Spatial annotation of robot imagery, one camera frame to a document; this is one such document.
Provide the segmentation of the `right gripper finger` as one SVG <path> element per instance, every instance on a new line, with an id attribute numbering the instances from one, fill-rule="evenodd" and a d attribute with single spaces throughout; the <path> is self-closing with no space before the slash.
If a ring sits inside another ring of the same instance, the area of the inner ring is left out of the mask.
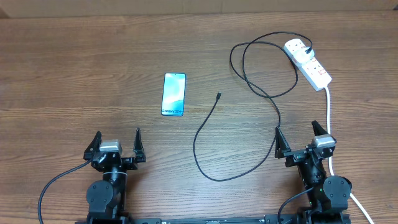
<path id="1" fill-rule="evenodd" d="M 290 151 L 291 148 L 286 138 L 284 137 L 280 128 L 277 126 L 275 128 L 275 158 L 281 159 Z"/>
<path id="2" fill-rule="evenodd" d="M 315 136 L 328 134 L 327 130 L 323 129 L 322 126 L 316 120 L 312 121 L 312 128 Z"/>

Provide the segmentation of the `Samsung Galaxy smartphone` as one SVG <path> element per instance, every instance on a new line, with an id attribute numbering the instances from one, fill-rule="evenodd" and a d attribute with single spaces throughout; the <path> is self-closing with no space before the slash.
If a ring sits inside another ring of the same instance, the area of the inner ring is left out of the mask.
<path id="1" fill-rule="evenodd" d="M 183 116 L 186 79 L 184 73 L 165 74 L 161 106 L 163 116 Z"/>

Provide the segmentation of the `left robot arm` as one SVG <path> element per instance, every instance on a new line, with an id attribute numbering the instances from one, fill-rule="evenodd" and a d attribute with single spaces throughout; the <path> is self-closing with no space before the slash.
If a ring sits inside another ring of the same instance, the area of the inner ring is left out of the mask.
<path id="1" fill-rule="evenodd" d="M 83 158 L 98 172 L 102 179 L 93 182 L 86 191 L 89 204 L 87 223 L 133 223 L 125 211 L 127 172 L 137 170 L 146 161 L 140 129 L 136 129 L 132 157 L 123 157 L 119 140 L 104 141 L 98 131 L 84 151 Z"/>

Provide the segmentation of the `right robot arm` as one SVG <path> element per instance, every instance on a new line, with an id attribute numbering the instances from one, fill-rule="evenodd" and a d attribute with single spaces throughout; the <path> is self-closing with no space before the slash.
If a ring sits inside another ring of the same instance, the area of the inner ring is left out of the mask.
<path id="1" fill-rule="evenodd" d="M 336 139 L 317 121 L 312 121 L 314 137 L 304 149 L 291 150 L 279 127 L 275 128 L 275 158 L 285 159 L 286 167 L 297 167 L 304 191 L 287 199 L 276 215 L 277 223 L 350 223 L 348 199 L 352 183 L 345 177 L 327 175 L 322 161 L 330 158 Z M 283 208 L 296 198 L 306 194 L 308 207 L 300 207 L 297 213 L 282 216 Z"/>

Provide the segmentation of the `brown cardboard backboard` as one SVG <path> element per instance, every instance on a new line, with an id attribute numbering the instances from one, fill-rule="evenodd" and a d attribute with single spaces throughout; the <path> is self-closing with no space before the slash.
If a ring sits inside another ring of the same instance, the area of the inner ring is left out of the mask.
<path id="1" fill-rule="evenodd" d="M 385 11 L 397 0 L 1 0 L 1 18 Z"/>

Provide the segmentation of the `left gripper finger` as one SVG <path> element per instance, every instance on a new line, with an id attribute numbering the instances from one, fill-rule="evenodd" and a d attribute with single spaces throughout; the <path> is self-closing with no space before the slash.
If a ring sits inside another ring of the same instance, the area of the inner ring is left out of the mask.
<path id="1" fill-rule="evenodd" d="M 101 142 L 102 142 L 102 134 L 100 131 L 97 131 L 92 142 L 85 149 L 83 154 L 83 159 L 86 161 L 92 160 L 94 154 L 99 151 Z"/>
<path id="2" fill-rule="evenodd" d="M 140 128 L 136 129 L 136 135 L 135 135 L 135 140 L 134 140 L 133 151 L 135 153 L 135 162 L 136 163 L 146 162 L 146 154 L 145 154 L 145 151 L 144 151 L 144 147 L 142 145 Z"/>

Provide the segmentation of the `white charger plug adapter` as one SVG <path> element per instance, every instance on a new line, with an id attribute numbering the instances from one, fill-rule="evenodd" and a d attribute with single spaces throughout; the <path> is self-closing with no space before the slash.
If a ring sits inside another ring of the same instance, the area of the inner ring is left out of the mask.
<path id="1" fill-rule="evenodd" d="M 293 53 L 293 58 L 298 66 L 307 63 L 312 58 L 314 58 L 314 56 L 315 52 L 309 47 L 298 49 Z"/>

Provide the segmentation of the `white power strip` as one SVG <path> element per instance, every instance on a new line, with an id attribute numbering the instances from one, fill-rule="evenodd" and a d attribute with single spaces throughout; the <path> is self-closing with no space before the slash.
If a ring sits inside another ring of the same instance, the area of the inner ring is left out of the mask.
<path id="1" fill-rule="evenodd" d="M 320 91 L 328 86 L 328 84 L 332 81 L 332 77 L 315 57 L 301 66 L 298 66 L 295 63 L 293 53 L 296 50 L 304 47 L 307 46 L 300 39 L 292 39 L 285 43 L 284 50 L 292 59 L 295 66 L 302 72 L 307 81 L 315 89 L 315 91 Z"/>

